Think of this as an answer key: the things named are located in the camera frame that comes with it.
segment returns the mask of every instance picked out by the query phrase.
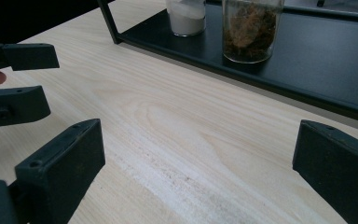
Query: glass jar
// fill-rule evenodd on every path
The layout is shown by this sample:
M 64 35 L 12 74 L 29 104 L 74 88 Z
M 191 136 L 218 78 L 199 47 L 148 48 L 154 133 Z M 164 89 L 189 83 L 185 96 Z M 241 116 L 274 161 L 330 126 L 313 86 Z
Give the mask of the glass jar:
M 284 0 L 223 0 L 223 54 L 258 63 L 272 55 Z

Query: wooden table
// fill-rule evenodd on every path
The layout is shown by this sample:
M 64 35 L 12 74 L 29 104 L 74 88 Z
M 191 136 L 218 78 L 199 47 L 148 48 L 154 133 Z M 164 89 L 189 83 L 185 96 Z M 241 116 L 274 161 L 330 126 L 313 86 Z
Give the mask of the wooden table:
M 125 31 L 164 0 L 110 4 Z M 344 223 L 292 170 L 299 122 L 358 138 L 358 121 L 115 45 L 101 10 L 24 43 L 55 46 L 61 68 L 12 72 L 0 88 L 42 85 L 52 111 L 0 127 L 0 179 L 67 127 L 99 118 L 106 165 L 71 223 Z

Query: salt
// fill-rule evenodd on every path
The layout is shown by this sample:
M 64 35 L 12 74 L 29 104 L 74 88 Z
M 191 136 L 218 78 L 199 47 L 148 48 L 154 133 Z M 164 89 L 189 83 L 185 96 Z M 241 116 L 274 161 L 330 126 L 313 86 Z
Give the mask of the salt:
M 205 6 L 190 1 L 171 2 L 171 29 L 176 35 L 195 35 L 205 28 Z

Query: black tray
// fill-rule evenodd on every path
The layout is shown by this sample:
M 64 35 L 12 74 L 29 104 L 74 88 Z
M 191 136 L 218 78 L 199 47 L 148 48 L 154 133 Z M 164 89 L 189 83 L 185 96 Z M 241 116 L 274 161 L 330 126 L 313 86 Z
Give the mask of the black tray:
M 286 9 L 275 49 L 264 63 L 233 63 L 222 54 L 222 7 L 206 5 L 206 30 L 171 32 L 163 10 L 120 34 L 105 0 L 98 0 L 115 43 L 188 63 L 216 74 L 358 119 L 358 18 Z

